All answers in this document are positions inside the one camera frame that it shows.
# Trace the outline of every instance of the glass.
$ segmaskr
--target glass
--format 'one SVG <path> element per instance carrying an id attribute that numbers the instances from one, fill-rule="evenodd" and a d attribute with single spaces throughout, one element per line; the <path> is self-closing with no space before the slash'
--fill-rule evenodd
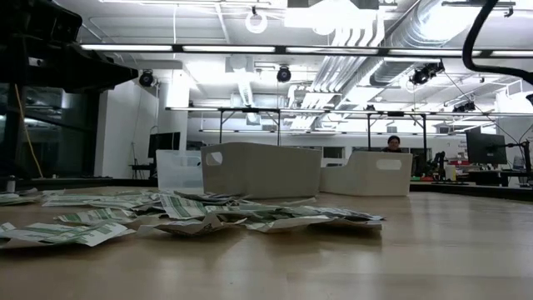
<path id="1" fill-rule="evenodd" d="M 88 155 L 86 133 L 31 118 L 25 118 L 24 122 L 44 177 L 54 174 L 60 177 L 91 175 L 83 171 L 84 155 Z M 19 163 L 32 177 L 39 177 L 25 133 L 22 134 Z"/>
<path id="2" fill-rule="evenodd" d="M 344 147 L 324 147 L 324 158 L 344 158 Z"/>
<path id="3" fill-rule="evenodd" d="M 0 104 L 7 104 L 8 95 L 9 95 L 9 84 L 0 83 Z"/>
<path id="4" fill-rule="evenodd" d="M 28 87 L 26 109 L 73 126 L 87 125 L 88 96 L 68 94 L 61 88 Z"/>

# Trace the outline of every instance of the ceiling light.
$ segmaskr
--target ceiling light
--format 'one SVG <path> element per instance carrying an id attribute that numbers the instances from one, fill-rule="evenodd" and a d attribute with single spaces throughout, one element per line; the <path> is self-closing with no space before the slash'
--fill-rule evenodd
<path id="1" fill-rule="evenodd" d="M 491 54 L 492 57 L 514 57 L 514 58 L 533 58 L 533 51 L 494 51 Z"/>
<path id="2" fill-rule="evenodd" d="M 183 46 L 186 53 L 274 53 L 275 47 L 268 46 Z"/>
<path id="3" fill-rule="evenodd" d="M 222 6 L 271 6 L 270 2 L 257 2 L 257 1 L 213 1 L 213 0 L 100 0 L 101 3 L 132 3 L 132 4 L 144 4 L 144 5 L 194 5 L 202 6 L 208 5 L 212 6 L 219 4 Z"/>
<path id="4" fill-rule="evenodd" d="M 461 58 L 462 50 L 455 49 L 391 49 L 389 55 L 407 56 L 407 57 L 433 57 L 433 58 Z M 473 57 L 477 57 L 481 51 L 474 51 Z"/>
<path id="5" fill-rule="evenodd" d="M 385 63 L 440 63 L 439 58 L 423 58 L 423 57 L 384 57 Z"/>
<path id="6" fill-rule="evenodd" d="M 287 47 L 287 53 L 300 54 L 338 54 L 338 55 L 376 55 L 377 49 L 352 48 L 352 47 Z"/>
<path id="7" fill-rule="evenodd" d="M 171 52 L 171 45 L 119 45 L 119 44 L 85 44 L 84 50 L 108 52 Z"/>
<path id="8" fill-rule="evenodd" d="M 167 110 L 188 111 L 188 112 L 218 112 L 218 108 L 213 107 L 167 107 Z"/>
<path id="9" fill-rule="evenodd" d="M 281 109 L 282 113 L 325 113 L 325 109 Z"/>
<path id="10" fill-rule="evenodd" d="M 261 19 L 259 21 L 259 24 L 252 25 L 252 18 L 254 17 Z M 263 33 L 268 26 L 267 15 L 264 12 L 257 12 L 256 9 L 253 7 L 252 12 L 249 12 L 247 18 L 244 20 L 244 24 L 246 25 L 250 33 Z"/>

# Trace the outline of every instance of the window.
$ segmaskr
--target window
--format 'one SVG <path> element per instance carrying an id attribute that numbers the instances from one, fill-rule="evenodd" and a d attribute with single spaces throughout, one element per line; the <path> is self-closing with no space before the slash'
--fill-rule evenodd
<path id="1" fill-rule="evenodd" d="M 57 88 L 19 87 L 20 98 L 25 100 L 20 103 L 25 110 L 24 126 L 21 126 L 14 88 L 14 85 L 0 84 L 2 159 L 18 165 L 31 177 L 39 178 L 31 141 L 45 178 L 54 174 L 59 177 L 92 176 L 99 94 L 66 94 Z"/>
<path id="2" fill-rule="evenodd" d="M 24 123 L 44 177 L 92 175 L 92 170 L 84 168 L 84 157 L 91 153 L 85 145 L 86 133 L 31 118 L 25 118 Z M 20 165 L 34 176 L 39 174 L 25 134 Z"/>
<path id="3" fill-rule="evenodd" d="M 324 158 L 344 158 L 344 147 L 324 147 Z"/>

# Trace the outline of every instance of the yellow cable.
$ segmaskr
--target yellow cable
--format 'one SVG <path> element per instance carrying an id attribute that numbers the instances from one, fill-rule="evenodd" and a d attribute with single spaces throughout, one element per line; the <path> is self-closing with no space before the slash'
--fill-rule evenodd
<path id="1" fill-rule="evenodd" d="M 44 176 L 42 175 L 41 166 L 39 165 L 39 161 L 37 160 L 37 157 L 35 156 L 35 152 L 33 151 L 32 141 L 30 140 L 30 134 L 27 132 L 26 124 L 24 123 L 24 111 L 22 110 L 22 103 L 20 101 L 20 94 L 18 93 L 17 84 L 15 84 L 15 92 L 17 93 L 18 108 L 20 109 L 20 121 L 22 123 L 22 127 L 24 128 L 24 132 L 26 133 L 27 144 L 30 145 L 30 152 L 32 153 L 33 161 L 35 162 L 35 165 L 37 166 L 39 175 L 41 175 L 41 178 L 44 178 Z"/>

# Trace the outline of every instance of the desk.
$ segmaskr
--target desk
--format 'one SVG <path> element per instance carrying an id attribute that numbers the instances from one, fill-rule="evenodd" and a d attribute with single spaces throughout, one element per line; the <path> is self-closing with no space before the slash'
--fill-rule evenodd
<path id="1" fill-rule="evenodd" d="M 509 186 L 509 178 L 511 177 L 525 178 L 531 176 L 526 172 L 501 170 L 470 171 L 469 175 L 471 181 L 478 185 L 501 185 L 502 187 Z"/>
<path id="2" fill-rule="evenodd" d="M 0 293 L 6 300 L 533 298 L 531 205 L 430 192 L 317 199 L 387 217 L 382 234 L 236 229 L 0 252 Z M 0 223 L 50 223 L 83 209 L 0 207 Z"/>

